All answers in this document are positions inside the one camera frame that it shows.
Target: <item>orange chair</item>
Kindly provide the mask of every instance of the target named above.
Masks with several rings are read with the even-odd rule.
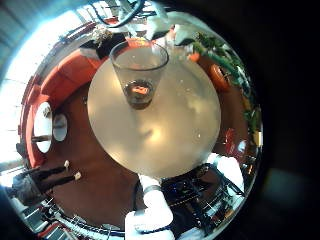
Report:
[[[94,59],[88,60],[78,49],[59,63],[58,70],[61,75],[70,79],[77,87],[80,87],[92,80],[100,66],[98,61],[99,60],[94,61]]]
[[[77,84],[54,67],[41,85],[41,93],[49,96],[49,103],[54,110],[60,106],[77,89]]]

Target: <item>drinking glass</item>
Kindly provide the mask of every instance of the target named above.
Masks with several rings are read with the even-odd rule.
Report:
[[[146,108],[169,61],[166,49],[148,40],[127,40],[111,50],[110,58],[128,103]]]

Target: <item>white table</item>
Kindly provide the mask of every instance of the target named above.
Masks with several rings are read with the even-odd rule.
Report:
[[[220,128],[220,103],[205,72],[194,62],[169,61],[151,104],[127,103],[110,60],[88,93],[93,132],[119,164],[151,177],[183,174],[211,153]]]
[[[50,112],[47,116],[44,115],[44,110],[46,108],[50,109]],[[43,102],[39,105],[34,118],[33,132],[34,136],[36,137],[44,135],[50,136],[50,139],[47,141],[37,142],[37,146],[41,152],[48,152],[51,146],[52,138],[52,112],[48,102]]]

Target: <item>orange sofa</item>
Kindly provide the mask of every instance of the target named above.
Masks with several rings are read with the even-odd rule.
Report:
[[[19,132],[26,143],[31,167],[39,166],[45,160],[45,154],[31,142],[34,117],[39,105],[47,101],[53,111],[57,109],[74,91],[92,80],[97,69],[106,59],[87,58],[78,49],[55,66],[43,81],[32,82],[32,85],[26,89]]]

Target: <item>tabletop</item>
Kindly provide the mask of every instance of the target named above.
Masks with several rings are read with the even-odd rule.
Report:
[[[45,116],[44,114],[46,108],[50,109],[47,116]],[[48,102],[43,102],[39,105],[34,118],[33,131],[34,136],[52,136],[52,112],[50,104]],[[51,139],[47,141],[37,142],[37,146],[41,152],[46,153],[50,149]]]
[[[219,134],[217,93],[189,60],[170,60],[151,104],[129,106],[110,60],[93,77],[88,115],[104,150],[129,170],[158,178],[183,174],[209,156]]]

